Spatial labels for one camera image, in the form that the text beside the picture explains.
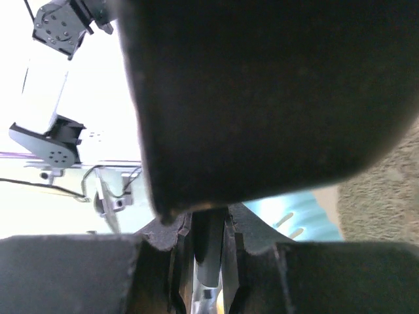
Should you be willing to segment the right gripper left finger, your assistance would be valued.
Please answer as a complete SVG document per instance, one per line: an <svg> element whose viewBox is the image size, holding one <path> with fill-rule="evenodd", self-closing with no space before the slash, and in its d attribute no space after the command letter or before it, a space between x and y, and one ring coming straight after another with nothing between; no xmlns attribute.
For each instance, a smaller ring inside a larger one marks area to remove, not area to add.
<svg viewBox="0 0 419 314"><path fill-rule="evenodd" d="M1 241L2 313L189 313L192 217L136 234Z"/></svg>

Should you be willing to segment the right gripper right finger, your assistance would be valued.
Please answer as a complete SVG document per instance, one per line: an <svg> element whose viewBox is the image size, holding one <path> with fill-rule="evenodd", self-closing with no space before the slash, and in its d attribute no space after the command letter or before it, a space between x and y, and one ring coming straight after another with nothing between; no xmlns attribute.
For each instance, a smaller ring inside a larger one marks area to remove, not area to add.
<svg viewBox="0 0 419 314"><path fill-rule="evenodd" d="M227 313L417 313L418 247L296 242L229 207L222 253Z"/></svg>

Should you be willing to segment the teal litter box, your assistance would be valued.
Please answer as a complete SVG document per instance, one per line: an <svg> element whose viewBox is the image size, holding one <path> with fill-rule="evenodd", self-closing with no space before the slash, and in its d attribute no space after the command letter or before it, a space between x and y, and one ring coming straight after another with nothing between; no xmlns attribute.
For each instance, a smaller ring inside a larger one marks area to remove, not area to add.
<svg viewBox="0 0 419 314"><path fill-rule="evenodd" d="M244 205L265 223L294 241L342 241L338 227L311 192L295 192Z"/></svg>

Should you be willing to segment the black litter scoop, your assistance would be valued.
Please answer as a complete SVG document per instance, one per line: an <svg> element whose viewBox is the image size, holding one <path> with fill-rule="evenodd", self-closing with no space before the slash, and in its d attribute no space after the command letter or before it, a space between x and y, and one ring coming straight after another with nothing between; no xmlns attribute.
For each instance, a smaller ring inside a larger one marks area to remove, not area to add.
<svg viewBox="0 0 419 314"><path fill-rule="evenodd" d="M418 115L417 1L117 1L164 222L337 183Z"/></svg>

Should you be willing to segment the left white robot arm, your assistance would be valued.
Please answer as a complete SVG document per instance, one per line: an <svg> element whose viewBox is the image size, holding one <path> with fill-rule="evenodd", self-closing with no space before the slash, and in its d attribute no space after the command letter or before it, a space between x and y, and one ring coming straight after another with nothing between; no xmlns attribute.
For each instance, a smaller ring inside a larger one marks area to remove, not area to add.
<svg viewBox="0 0 419 314"><path fill-rule="evenodd" d="M97 27L113 33L115 15L107 1L50 1L31 12L35 43L24 82L24 116L9 128L9 137L50 167L69 168L80 162L79 136L85 126L57 113L69 65L85 35Z"/></svg>

